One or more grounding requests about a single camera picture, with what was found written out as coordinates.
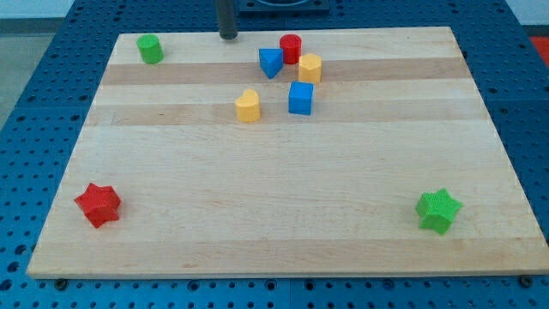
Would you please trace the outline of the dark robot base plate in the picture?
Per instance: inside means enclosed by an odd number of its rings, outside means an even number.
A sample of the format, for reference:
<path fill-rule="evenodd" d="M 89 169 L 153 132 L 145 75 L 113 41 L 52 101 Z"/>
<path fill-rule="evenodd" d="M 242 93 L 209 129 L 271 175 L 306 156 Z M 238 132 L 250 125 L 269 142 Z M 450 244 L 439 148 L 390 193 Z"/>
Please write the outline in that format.
<path fill-rule="evenodd" d="M 238 0 L 240 14 L 252 13 L 325 13 L 330 0 Z"/>

